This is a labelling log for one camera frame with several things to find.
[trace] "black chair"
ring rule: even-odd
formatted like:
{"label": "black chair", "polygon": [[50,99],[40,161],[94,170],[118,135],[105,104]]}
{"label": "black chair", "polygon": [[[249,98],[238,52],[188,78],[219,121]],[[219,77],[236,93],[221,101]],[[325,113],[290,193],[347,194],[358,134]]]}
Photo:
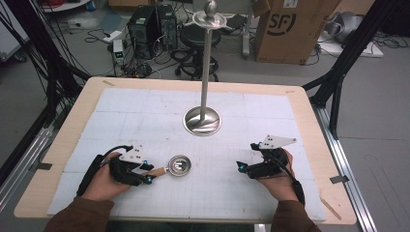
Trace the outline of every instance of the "black chair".
{"label": "black chair", "polygon": [[[205,45],[205,29],[196,24],[185,26],[180,34],[181,42],[189,47],[187,56],[180,61],[180,65],[175,70],[176,75],[181,75],[181,71],[190,76],[191,80],[200,79],[203,72],[203,56]],[[212,45],[216,46],[220,42],[220,32],[214,30],[212,32]],[[218,76],[215,71],[218,69],[218,61],[211,57],[209,75],[213,75],[215,81],[218,82]]]}

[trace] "power strip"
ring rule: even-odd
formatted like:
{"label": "power strip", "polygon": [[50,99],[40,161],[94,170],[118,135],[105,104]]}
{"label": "power strip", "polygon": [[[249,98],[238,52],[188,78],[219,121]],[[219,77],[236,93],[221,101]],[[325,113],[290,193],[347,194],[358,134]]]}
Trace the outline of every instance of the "power strip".
{"label": "power strip", "polygon": [[109,34],[109,37],[105,37],[104,39],[102,39],[105,42],[112,42],[113,40],[115,40],[115,38],[119,37],[122,34],[122,32],[120,31],[114,31],[113,33]]}

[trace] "gray floor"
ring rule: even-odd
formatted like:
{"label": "gray floor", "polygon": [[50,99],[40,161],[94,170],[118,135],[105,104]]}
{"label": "gray floor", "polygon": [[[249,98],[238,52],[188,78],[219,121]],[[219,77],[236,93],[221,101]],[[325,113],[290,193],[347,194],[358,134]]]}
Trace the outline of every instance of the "gray floor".
{"label": "gray floor", "polygon": [[[127,22],[123,19],[118,29]],[[111,57],[104,43],[86,43],[86,31],[66,34],[72,54],[89,73],[111,70]],[[241,56],[242,40],[223,37],[212,55],[219,61],[222,82],[304,85],[326,73],[336,58],[320,55],[312,66],[256,63]],[[341,95],[338,135],[378,231],[410,228],[409,136],[410,49],[381,47],[383,58],[360,58],[347,75]],[[314,63],[317,57],[311,57]],[[158,70],[165,65],[152,63]],[[148,78],[184,79],[175,66]],[[10,61],[0,67],[0,164],[13,151],[45,106],[45,94],[30,62]],[[33,173],[29,172],[0,215],[2,231],[41,231],[45,220],[13,216],[19,196]],[[360,231],[353,226],[321,226],[324,231]]]}

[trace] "sleeve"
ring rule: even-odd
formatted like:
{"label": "sleeve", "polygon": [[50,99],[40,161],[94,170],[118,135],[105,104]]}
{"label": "sleeve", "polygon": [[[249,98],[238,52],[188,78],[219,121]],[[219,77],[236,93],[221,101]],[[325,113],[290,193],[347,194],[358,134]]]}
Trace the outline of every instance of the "sleeve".
{"label": "sleeve", "polygon": [[310,220],[299,201],[280,201],[272,222],[271,232],[320,232]]}
{"label": "sleeve", "polygon": [[105,231],[112,207],[112,201],[93,201],[76,197],[66,209],[51,218],[44,232]]}

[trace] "human hand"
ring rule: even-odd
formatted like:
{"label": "human hand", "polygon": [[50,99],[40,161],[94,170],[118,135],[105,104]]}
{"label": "human hand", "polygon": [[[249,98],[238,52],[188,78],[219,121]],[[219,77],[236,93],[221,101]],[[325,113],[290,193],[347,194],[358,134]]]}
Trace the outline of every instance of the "human hand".
{"label": "human hand", "polygon": [[[291,166],[293,156],[288,151],[284,149],[283,151],[286,153],[289,159],[286,168],[294,175]],[[281,172],[272,177],[260,178],[257,179],[257,181],[261,183],[263,186],[265,186],[266,189],[268,189],[269,193],[271,193],[277,201],[299,201],[298,197],[296,196],[295,190],[293,189],[292,180],[284,172]]]}
{"label": "human hand", "polygon": [[[109,160],[119,155],[120,154],[117,152],[110,153],[106,156],[105,160]],[[109,173],[109,165],[106,164],[97,171],[90,185],[81,197],[94,201],[111,200],[115,196],[130,189],[130,187],[131,186],[129,185],[116,182]]]}

